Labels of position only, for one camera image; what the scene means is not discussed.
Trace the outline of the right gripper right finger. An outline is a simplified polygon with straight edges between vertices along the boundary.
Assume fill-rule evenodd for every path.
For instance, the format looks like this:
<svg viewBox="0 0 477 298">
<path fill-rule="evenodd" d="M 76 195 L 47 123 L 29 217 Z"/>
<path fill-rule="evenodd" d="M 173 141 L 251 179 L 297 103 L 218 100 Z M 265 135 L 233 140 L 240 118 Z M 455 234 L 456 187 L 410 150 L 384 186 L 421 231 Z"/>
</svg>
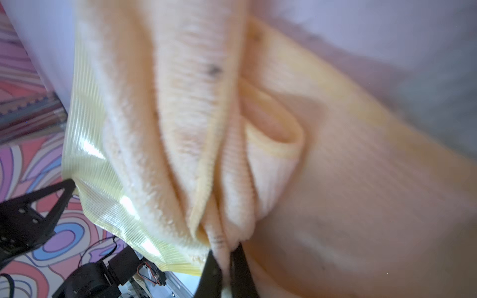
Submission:
<svg viewBox="0 0 477 298">
<path fill-rule="evenodd" d="M 247 258 L 240 244 L 231 253 L 231 293 L 233 298 L 259 298 Z"/>
</svg>

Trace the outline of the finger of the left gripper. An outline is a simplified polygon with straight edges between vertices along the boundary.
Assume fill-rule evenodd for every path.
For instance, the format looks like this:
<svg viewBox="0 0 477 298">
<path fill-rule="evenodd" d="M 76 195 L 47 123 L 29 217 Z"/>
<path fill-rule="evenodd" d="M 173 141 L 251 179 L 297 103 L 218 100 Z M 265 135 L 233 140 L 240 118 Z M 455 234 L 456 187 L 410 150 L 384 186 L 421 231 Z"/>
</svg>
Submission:
<svg viewBox="0 0 477 298">
<path fill-rule="evenodd" d="M 68 179 L 1 203 L 1 268 L 40 248 L 55 235 L 55 227 L 75 188 L 75 182 Z M 32 203 L 58 191 L 62 195 L 46 216 L 31 207 Z"/>
</svg>

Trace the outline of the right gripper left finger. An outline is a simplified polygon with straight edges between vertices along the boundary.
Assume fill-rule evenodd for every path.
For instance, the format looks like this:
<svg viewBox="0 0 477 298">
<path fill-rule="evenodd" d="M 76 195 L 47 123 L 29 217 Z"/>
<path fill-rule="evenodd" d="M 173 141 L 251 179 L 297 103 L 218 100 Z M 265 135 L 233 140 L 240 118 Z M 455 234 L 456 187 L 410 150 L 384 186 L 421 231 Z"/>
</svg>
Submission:
<svg viewBox="0 0 477 298">
<path fill-rule="evenodd" d="M 221 298 L 222 271 L 212 250 L 209 251 L 194 298 Z"/>
</svg>

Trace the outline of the yellow document bag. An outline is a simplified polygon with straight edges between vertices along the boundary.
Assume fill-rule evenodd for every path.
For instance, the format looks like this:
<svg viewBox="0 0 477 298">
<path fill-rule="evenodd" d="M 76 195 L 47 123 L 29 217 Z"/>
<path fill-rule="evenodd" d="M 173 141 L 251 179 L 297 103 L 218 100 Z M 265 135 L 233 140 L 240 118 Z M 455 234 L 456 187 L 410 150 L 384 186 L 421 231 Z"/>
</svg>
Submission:
<svg viewBox="0 0 477 298">
<path fill-rule="evenodd" d="M 150 236 L 103 149 L 105 110 L 88 55 L 75 38 L 73 86 L 62 155 L 62 176 L 76 184 L 83 212 L 163 271 L 200 276 L 204 261 L 192 263 L 173 245 Z"/>
</svg>

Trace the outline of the yellow wiping cloth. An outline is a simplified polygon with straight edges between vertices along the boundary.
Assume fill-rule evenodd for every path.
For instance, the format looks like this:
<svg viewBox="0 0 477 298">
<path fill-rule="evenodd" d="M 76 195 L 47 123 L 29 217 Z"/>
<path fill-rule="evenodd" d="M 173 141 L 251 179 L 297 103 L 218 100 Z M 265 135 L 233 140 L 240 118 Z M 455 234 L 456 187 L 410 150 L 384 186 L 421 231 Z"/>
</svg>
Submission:
<svg viewBox="0 0 477 298">
<path fill-rule="evenodd" d="M 477 165 L 250 17 L 247 1 L 78 1 L 103 146 L 151 259 L 263 298 L 474 298 Z"/>
</svg>

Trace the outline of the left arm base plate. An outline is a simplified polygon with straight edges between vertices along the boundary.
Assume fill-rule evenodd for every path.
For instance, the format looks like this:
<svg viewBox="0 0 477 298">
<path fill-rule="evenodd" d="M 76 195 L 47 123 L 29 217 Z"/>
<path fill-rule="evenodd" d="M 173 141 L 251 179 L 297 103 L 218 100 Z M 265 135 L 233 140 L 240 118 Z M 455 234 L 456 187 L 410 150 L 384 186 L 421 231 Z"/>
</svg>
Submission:
<svg viewBox="0 0 477 298">
<path fill-rule="evenodd" d="M 139 274 L 141 268 L 152 273 L 148 278 Z M 52 295 L 54 298 L 118 298 L 120 286 L 129 282 L 135 274 L 159 286 L 166 285 L 166 274 L 148 259 L 138 257 L 131 247 L 124 248 L 108 263 L 99 260 L 81 265 Z"/>
</svg>

